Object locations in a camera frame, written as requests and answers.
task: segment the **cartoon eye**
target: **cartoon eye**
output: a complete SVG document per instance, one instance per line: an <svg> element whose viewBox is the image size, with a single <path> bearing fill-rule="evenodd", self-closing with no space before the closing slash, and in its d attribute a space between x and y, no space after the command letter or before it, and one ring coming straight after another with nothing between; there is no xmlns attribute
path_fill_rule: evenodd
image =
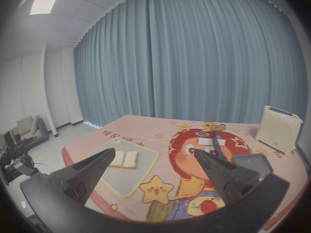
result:
<svg viewBox="0 0 311 233"><path fill-rule="evenodd" d="M212 146L207 146L207 147L205 148L204 151L209 153L209 152L211 152L212 150L215 150L214 147L212 147Z"/></svg>
<svg viewBox="0 0 311 233"><path fill-rule="evenodd" d="M192 144L188 144L187 146L185 146L185 153L186 154L193 154L194 150L195 150L195 148Z"/></svg>

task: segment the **sofa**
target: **sofa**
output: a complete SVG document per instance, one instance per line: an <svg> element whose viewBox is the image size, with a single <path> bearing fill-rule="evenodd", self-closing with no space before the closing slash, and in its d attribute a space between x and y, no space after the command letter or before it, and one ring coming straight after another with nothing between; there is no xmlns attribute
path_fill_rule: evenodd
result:
<svg viewBox="0 0 311 233"><path fill-rule="evenodd" d="M28 139L36 136L37 139L29 144L29 147L33 148L49 139L45 123L40 116L35 116L34 118L28 116L17 121L16 123L17 127L10 130L10 135L13 140L14 136L17 134L20 134L21 139ZM4 135L0 134L0 149L4 151L6 147Z"/></svg>

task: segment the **gray tray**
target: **gray tray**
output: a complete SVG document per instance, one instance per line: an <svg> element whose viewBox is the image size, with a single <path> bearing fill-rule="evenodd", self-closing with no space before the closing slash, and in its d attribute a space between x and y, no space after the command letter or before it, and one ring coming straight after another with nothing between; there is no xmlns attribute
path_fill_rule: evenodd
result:
<svg viewBox="0 0 311 233"><path fill-rule="evenodd" d="M259 178L265 177L268 173L273 173L267 157L262 153L237 154L233 156L235 164L257 171Z"/></svg>
<svg viewBox="0 0 311 233"><path fill-rule="evenodd" d="M147 149L135 143L123 140L119 137L90 153L90 157L105 149L115 148L116 151L137 151L136 169L111 168L108 167L102 176L102 180L108 187L121 197L131 196L149 173L159 157L155 150Z"/></svg>

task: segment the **cartoon girl illustration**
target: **cartoon girl illustration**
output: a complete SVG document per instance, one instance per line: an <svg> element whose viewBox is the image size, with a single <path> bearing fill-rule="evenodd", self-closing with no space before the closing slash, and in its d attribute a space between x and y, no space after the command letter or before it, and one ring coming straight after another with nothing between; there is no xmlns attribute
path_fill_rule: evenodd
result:
<svg viewBox="0 0 311 233"><path fill-rule="evenodd" d="M251 149L236 135L216 131L219 139L225 139L221 151L227 160L233 162L236 154L250 154ZM194 157L194 150L201 149L215 153L213 146L198 145L199 138L211 138L210 132L202 129L182 130L175 134L169 145L169 160L172 168L181 176L179 188L168 204L155 201L151 204L147 221L181 220L201 216L224 207L211 181Z"/></svg>

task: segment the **cartoon hair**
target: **cartoon hair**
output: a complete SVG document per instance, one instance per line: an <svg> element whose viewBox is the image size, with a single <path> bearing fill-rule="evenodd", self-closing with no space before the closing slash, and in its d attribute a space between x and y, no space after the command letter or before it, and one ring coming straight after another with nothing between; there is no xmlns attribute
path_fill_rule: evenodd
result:
<svg viewBox="0 0 311 233"><path fill-rule="evenodd" d="M247 144L236 135L224 131L215 131L215 134L220 136L221 139L226 140L226 147L231 151L232 155L236 154L250 154L252 153L251 149ZM176 164L176 155L182 150L182 145L187 139L190 138L211 138L211 132L202 132L202 129L190 129L179 131L176 135L173 136L170 142L170 151L169 160L171 165L176 173L178 173L184 179L191 179L191 175L185 173L181 170ZM244 142L243 145L237 145L235 141L239 140Z"/></svg>

